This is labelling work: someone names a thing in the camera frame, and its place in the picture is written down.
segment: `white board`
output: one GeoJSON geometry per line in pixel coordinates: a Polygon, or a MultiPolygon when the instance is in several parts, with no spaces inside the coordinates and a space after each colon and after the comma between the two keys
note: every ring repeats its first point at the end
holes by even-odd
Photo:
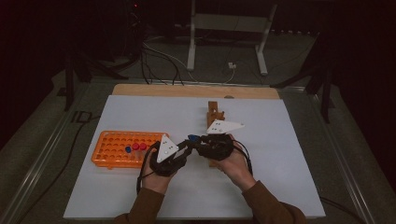
{"type": "MultiPolygon", "coordinates": [[[[208,101],[218,102],[226,120],[246,125],[232,134],[247,147],[257,180],[307,217],[325,216],[282,100],[110,95],[64,217],[113,218],[129,212],[134,203],[138,169],[107,170],[91,162],[101,131],[164,132],[178,144],[188,134],[205,134],[208,101]]],[[[251,217],[251,211],[240,190],[195,151],[173,178],[158,214],[158,218],[241,217],[251,217]]]]}

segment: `person's right hand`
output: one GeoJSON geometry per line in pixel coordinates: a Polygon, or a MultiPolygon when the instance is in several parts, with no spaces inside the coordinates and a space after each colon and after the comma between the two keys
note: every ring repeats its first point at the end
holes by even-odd
{"type": "MultiPolygon", "coordinates": [[[[238,143],[233,143],[236,147],[241,148],[238,143]]],[[[250,189],[256,184],[256,180],[248,170],[244,155],[234,149],[230,157],[222,161],[213,161],[219,170],[224,172],[233,183],[242,191],[250,189]]]]}

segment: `white triangular marker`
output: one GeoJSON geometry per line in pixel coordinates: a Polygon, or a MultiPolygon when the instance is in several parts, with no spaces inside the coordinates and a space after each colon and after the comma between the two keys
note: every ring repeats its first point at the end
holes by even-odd
{"type": "Polygon", "coordinates": [[[161,163],[178,151],[178,146],[173,143],[165,134],[161,139],[160,150],[158,151],[157,162],[161,163]]]}
{"type": "Polygon", "coordinates": [[[215,119],[210,127],[207,129],[207,133],[227,133],[233,131],[235,129],[243,128],[245,124],[237,123],[237,122],[230,122],[224,121],[220,119],[215,119]]]}

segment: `blue cap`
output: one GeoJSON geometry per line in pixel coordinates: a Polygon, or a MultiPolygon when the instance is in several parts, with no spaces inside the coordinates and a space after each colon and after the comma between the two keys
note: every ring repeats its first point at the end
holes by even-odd
{"type": "Polygon", "coordinates": [[[126,148],[125,148],[125,151],[126,151],[127,153],[131,153],[131,147],[129,147],[129,146],[126,147],[126,148]]]}

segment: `metal stand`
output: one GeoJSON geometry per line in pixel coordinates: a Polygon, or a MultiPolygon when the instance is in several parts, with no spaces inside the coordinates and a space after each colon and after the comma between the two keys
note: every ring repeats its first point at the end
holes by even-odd
{"type": "Polygon", "coordinates": [[[187,70],[194,70],[195,63],[195,30],[223,30],[223,31],[242,31],[252,33],[262,33],[262,41],[256,46],[257,61],[260,67],[260,74],[268,75],[262,54],[265,42],[271,29],[272,21],[276,12],[276,5],[273,5],[268,18],[262,17],[239,17],[227,15],[213,15],[195,13],[195,0],[191,0],[191,34],[189,58],[187,60],[187,70]]]}

